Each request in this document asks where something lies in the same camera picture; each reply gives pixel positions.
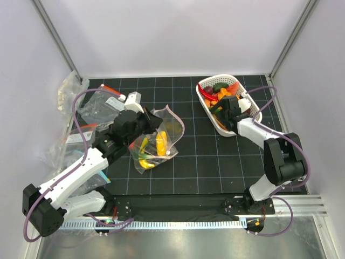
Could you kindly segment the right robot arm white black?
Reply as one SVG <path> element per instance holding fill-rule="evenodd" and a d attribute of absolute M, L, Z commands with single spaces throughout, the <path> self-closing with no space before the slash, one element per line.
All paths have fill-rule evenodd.
<path fill-rule="evenodd" d="M 244 210 L 254 214 L 283 186 L 306 176 L 309 166 L 298 135 L 266 127 L 242 111 L 239 103 L 237 97 L 226 96 L 212 105 L 209 112 L 228 131 L 251 140 L 264 151 L 264 175 L 243 195 Z"/>

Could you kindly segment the yellow toy banana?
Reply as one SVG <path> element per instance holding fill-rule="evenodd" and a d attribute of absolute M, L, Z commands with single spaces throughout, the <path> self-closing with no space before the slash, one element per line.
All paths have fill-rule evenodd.
<path fill-rule="evenodd" d="M 148 160 L 139 160 L 139 164 L 143 169 L 152 169 L 156 166 L 154 163 L 151 163 Z"/>

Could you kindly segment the green toy scallion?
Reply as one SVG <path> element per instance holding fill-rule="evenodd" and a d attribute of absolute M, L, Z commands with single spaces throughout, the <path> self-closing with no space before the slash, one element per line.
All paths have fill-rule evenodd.
<path fill-rule="evenodd" d="M 138 138 L 130 146 L 129 150 L 136 160 L 165 159 L 165 156 L 158 156 L 156 150 L 156 138 Z"/>

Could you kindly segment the clear pink-dotted zip bag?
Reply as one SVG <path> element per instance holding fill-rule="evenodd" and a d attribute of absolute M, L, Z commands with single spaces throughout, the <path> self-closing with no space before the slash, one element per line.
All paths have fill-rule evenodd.
<path fill-rule="evenodd" d="M 184 122 L 168 105 L 151 113 L 163 120 L 158 129 L 153 134 L 141 135 L 128 147 L 140 174 L 175 157 L 175 144 L 185 132 Z"/>

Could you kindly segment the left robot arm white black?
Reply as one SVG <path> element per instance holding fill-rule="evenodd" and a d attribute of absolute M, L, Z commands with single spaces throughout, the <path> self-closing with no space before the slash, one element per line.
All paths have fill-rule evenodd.
<path fill-rule="evenodd" d="M 78 161 L 39 187 L 30 184 L 24 188 L 24 224 L 32 224 L 41 237 L 47 237 L 69 219 L 88 213 L 110 215 L 115 208 L 115 198 L 103 187 L 75 197 L 71 194 L 126 154 L 128 146 L 138 137 L 156 132 L 162 122 L 147 110 L 121 111 Z"/>

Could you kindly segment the yellow toy corn cob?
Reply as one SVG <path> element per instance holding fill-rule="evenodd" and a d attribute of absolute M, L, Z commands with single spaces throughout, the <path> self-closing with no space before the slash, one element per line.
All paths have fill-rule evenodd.
<path fill-rule="evenodd" d="M 165 156 L 167 152 L 168 141 L 165 131 L 161 131 L 156 136 L 156 150 L 158 156 Z"/>

